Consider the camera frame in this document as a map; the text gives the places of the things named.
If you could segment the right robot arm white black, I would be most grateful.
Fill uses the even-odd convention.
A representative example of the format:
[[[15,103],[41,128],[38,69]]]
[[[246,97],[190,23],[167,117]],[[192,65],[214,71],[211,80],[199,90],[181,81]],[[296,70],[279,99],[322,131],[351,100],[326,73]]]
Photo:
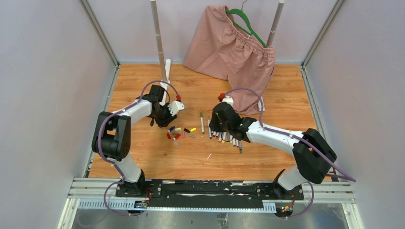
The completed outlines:
[[[292,189],[308,181],[322,183],[337,159],[318,130],[288,131],[260,124],[251,117],[241,118],[226,102],[213,108],[210,128],[219,133],[228,132],[235,140],[268,145],[294,157],[296,164],[283,169],[273,181],[273,194],[278,199],[287,198]]]

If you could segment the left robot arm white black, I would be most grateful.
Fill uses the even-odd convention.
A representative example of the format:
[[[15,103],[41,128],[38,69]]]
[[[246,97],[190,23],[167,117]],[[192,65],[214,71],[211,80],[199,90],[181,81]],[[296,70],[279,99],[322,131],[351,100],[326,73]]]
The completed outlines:
[[[143,170],[129,153],[132,126],[148,117],[158,127],[167,127],[185,108],[179,93],[173,101],[166,102],[167,90],[163,86],[157,85],[157,81],[148,85],[151,86],[149,93],[142,91],[133,103],[114,112],[99,113],[91,143],[92,151],[118,171],[120,185],[128,186],[128,191],[135,197],[145,194],[146,181]]]

